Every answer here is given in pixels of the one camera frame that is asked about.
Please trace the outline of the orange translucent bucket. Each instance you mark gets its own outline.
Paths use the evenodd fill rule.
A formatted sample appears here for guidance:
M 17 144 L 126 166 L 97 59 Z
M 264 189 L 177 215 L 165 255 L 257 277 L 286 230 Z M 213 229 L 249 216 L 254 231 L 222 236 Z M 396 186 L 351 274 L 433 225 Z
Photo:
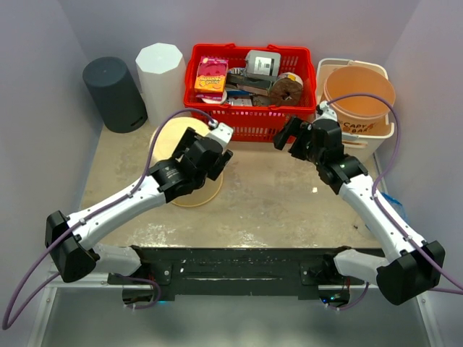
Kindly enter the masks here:
M 174 118 L 161 130 L 153 149 L 150 166 L 154 166 L 158 161 L 171 157 L 188 127 L 194 129 L 201 136 L 206 136 L 209 133 L 208 126 L 198 119 L 190 117 Z M 171 203 L 178 207 L 199 207 L 205 205 L 218 195 L 223 182 L 223 174 L 215 181 L 206 179 L 202 188 L 193 191 L 189 195 L 178 197 Z

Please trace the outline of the orange printed bucket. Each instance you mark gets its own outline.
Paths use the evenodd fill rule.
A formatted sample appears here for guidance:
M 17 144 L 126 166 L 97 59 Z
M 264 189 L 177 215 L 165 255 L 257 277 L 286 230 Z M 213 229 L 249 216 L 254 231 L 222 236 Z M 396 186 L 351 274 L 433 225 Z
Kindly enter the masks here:
M 396 100 L 394 86 L 381 74 L 364 67 L 334 70 L 323 83 L 322 100 L 330 101 L 343 132 L 385 136 L 391 131 L 389 107 Z

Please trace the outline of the white octagonal bin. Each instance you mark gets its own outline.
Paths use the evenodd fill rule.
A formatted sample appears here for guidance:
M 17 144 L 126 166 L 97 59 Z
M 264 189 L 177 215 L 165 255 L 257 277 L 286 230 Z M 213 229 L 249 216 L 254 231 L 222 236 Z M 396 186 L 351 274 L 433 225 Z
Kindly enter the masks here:
M 173 44 L 155 43 L 142 48 L 135 63 L 148 121 L 158 127 L 167 116 L 184 108 L 184 57 Z

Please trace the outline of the dark blue bucket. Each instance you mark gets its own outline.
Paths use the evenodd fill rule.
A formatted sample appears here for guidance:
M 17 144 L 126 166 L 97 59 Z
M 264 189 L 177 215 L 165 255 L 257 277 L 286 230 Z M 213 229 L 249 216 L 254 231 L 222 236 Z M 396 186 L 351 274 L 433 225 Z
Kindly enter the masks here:
M 133 132 L 147 121 L 144 101 L 128 66 L 120 58 L 106 56 L 91 61 L 84 68 L 82 79 L 110 131 Z

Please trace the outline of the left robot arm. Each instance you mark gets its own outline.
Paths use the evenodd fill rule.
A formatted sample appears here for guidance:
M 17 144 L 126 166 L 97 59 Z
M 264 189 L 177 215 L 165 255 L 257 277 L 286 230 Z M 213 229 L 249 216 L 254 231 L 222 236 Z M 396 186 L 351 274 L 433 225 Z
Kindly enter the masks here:
M 128 276 L 141 266 L 132 247 L 100 243 L 109 233 L 139 214 L 201 189 L 220 176 L 232 151 L 232 128 L 220 123 L 202 136 L 187 128 L 172 156 L 145 170 L 140 179 L 104 201 L 77 213 L 57 210 L 46 219 L 45 245 L 65 283 L 93 271 Z

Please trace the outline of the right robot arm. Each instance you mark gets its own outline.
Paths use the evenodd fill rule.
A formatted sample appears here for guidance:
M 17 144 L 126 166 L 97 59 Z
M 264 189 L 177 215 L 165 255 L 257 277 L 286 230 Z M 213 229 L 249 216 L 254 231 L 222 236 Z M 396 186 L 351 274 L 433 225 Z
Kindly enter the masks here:
M 416 233 L 374 190 L 366 167 L 356 157 L 345 154 L 339 123 L 332 119 L 309 123 L 293 116 L 274 135 L 274 147 L 282 150 L 290 137 L 294 138 L 291 156 L 315 165 L 321 181 L 354 209 L 384 253 L 378 257 L 339 247 L 328 257 L 326 275 L 371 283 L 394 305 L 435 288 L 441 278 L 437 269 L 446 255 L 443 246 Z

